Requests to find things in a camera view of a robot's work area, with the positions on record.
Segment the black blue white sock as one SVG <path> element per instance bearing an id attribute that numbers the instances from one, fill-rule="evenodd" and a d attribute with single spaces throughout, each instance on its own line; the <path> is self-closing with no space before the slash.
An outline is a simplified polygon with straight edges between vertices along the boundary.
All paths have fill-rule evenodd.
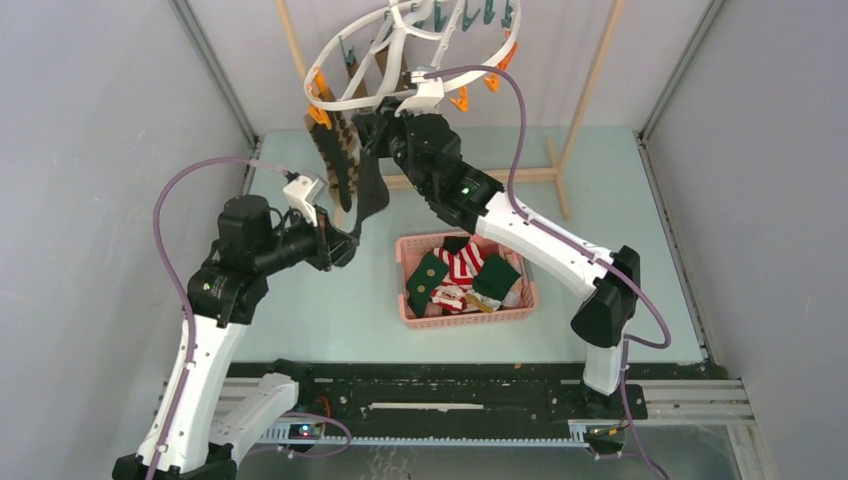
<path id="1" fill-rule="evenodd" d="M 445 236 L 441 248 L 451 255 L 456 255 L 462 251 L 469 242 L 469 236 Z"/>

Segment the red white striped sock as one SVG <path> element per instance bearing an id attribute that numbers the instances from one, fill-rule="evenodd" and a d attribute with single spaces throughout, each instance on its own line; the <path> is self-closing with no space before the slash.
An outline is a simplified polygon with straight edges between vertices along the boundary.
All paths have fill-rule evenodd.
<path id="1" fill-rule="evenodd" d="M 443 280 L 445 284 L 470 285 L 482 270 L 486 259 L 474 242 L 469 242 L 457 253 L 450 253 L 443 247 L 433 249 L 432 253 L 448 266 Z"/>
<path id="2" fill-rule="evenodd" d="M 446 275 L 432 290 L 430 301 L 449 314 L 471 313 L 464 311 L 464 296 L 472 289 L 473 279 L 473 274 Z"/>

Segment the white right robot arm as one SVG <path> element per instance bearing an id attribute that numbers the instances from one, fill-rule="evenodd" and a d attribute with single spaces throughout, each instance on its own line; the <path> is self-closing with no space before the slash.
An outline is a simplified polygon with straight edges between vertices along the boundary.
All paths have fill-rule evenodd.
<path id="1" fill-rule="evenodd" d="M 386 199 L 379 162 L 390 159 L 446 225 L 512 249 L 572 291 L 581 304 L 571 328 L 586 346 L 583 408 L 596 418 L 616 411 L 624 333 L 635 312 L 632 288 L 639 282 L 637 252 L 613 252 L 549 223 L 465 162 L 460 136 L 439 114 L 357 113 L 352 120 L 360 141 L 360 196 Z"/>

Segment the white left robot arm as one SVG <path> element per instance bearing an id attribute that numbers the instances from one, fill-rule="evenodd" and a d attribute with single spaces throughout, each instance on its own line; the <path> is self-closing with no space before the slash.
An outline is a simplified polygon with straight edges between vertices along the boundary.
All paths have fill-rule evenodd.
<path id="1" fill-rule="evenodd" d="M 115 479 L 232 479 L 250 446 L 279 416 L 316 403 L 311 366 L 274 361 L 259 386 L 215 418 L 238 344 L 268 292 L 269 276 L 305 262 L 318 271 L 348 263 L 358 244 L 317 205 L 289 208 L 278 224 L 259 195 L 235 197 L 218 237 L 184 291 L 179 350 L 160 408 L 138 450 L 116 460 Z"/>

